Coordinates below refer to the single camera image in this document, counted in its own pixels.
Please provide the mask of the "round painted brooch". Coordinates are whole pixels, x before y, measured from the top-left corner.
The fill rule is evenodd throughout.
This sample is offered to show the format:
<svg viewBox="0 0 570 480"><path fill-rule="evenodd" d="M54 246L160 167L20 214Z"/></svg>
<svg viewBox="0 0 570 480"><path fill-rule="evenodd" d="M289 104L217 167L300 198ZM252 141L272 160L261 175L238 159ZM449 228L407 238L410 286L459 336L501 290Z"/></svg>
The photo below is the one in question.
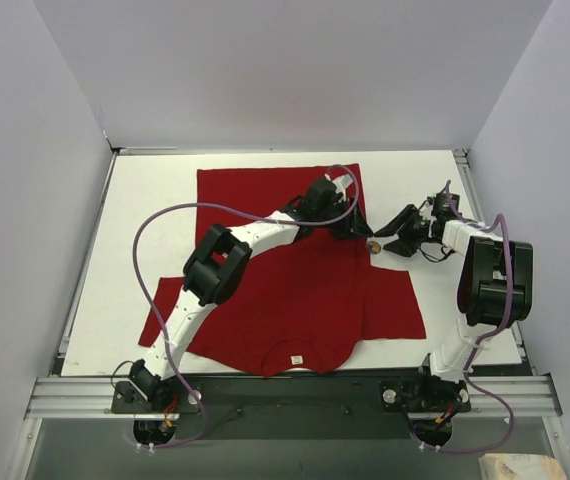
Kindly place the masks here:
<svg viewBox="0 0 570 480"><path fill-rule="evenodd" d="M380 245L378 242L375 242L375 241L369 241L369 242L367 243L367 248L368 248L368 250L369 250L369 252L370 252L371 254L378 254L378 253L380 253L381 250L382 250L381 245Z"/></svg>

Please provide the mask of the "red t-shirt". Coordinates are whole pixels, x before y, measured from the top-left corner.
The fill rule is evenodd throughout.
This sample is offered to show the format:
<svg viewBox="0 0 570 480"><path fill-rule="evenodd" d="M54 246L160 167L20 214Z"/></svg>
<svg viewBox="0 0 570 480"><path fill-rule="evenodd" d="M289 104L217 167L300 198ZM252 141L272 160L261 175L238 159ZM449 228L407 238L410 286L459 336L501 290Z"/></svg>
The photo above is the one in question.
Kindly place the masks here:
<svg viewBox="0 0 570 480"><path fill-rule="evenodd" d="M197 201L267 216L328 167L197 171ZM374 267L365 238L325 228L252 259L229 301L205 319L188 351L270 377L336 370L363 340L426 338L410 276Z"/></svg>

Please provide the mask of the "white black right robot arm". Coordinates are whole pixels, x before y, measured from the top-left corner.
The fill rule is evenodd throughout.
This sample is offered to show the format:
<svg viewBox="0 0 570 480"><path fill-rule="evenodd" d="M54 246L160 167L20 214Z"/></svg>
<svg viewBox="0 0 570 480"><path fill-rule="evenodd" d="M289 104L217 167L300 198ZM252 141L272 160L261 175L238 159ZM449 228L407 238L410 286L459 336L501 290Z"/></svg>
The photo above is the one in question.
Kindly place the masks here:
<svg viewBox="0 0 570 480"><path fill-rule="evenodd" d="M442 381L458 383L471 371L472 363L491 339L525 320L533 303L534 248L513 241L503 232L506 223L467 219L459 211L460 197L439 192L426 198L431 208L406 205L375 237L392 240L383 249L410 258L425 244L438 244L445 259L463 258L456 294L459 316L455 326L437 349L427 356L429 374Z"/></svg>

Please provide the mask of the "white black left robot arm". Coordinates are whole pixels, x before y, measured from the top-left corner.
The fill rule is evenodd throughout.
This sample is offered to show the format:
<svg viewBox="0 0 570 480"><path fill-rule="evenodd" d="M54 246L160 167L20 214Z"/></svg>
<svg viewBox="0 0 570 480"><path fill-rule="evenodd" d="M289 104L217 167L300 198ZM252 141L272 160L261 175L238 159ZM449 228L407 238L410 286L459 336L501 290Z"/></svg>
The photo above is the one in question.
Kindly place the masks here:
<svg viewBox="0 0 570 480"><path fill-rule="evenodd" d="M352 170L344 171L335 178L328 173L317 178L305 194L267 217L216 203L195 202L166 207L143 221L133 239L132 262L136 280L161 329L160 338L143 359L132 364L128 375L134 398L144 409L154 412L167 405L168 382L172 378L177 378L188 392L193 391L179 373L178 363L207 316L235 294L251 259L299 242L321 228L359 234L363 220L358 206L360 182ZM178 313L165 320L145 286L138 260L139 242L154 220L190 208L217 209L250 222L236 227L214 224L206 231L184 264Z"/></svg>

